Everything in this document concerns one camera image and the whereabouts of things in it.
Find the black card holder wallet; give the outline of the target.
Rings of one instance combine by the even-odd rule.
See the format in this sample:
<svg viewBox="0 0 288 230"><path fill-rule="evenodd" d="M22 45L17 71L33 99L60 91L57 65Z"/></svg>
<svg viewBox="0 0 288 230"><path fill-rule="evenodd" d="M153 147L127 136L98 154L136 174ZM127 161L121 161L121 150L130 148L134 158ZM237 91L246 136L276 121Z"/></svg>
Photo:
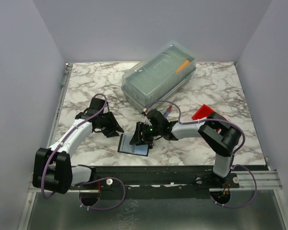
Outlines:
<svg viewBox="0 0 288 230"><path fill-rule="evenodd" d="M131 145L131 138L130 134L121 134L117 152L147 157L149 152L148 145Z"/></svg>

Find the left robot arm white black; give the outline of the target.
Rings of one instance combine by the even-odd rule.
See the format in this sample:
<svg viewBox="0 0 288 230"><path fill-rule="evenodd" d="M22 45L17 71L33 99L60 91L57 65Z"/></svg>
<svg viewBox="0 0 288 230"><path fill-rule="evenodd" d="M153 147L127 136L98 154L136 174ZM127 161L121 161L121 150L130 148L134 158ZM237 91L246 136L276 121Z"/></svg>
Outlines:
<svg viewBox="0 0 288 230"><path fill-rule="evenodd" d="M54 144L39 148L35 155L32 185L52 193L65 194L71 186L81 184L86 189L96 186L95 169L91 166L72 166L71 156L92 133L106 138L119 136L123 129L109 110L105 95L96 94L88 108L76 115L72 126Z"/></svg>

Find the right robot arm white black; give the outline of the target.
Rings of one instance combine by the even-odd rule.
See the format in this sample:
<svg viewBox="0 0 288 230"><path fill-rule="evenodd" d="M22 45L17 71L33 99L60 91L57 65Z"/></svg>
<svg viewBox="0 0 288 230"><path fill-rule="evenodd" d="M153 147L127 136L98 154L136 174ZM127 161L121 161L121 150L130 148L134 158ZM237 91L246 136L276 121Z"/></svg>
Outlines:
<svg viewBox="0 0 288 230"><path fill-rule="evenodd" d="M149 124L137 122L131 145L148 145L152 148L155 137L167 141L177 141L184 138L203 138L215 152L215 164L211 182L221 188L228 183L231 171L234 148L238 145L242 131L233 123L227 121L216 112L208 117L187 123L168 121L156 109L147 113Z"/></svg>

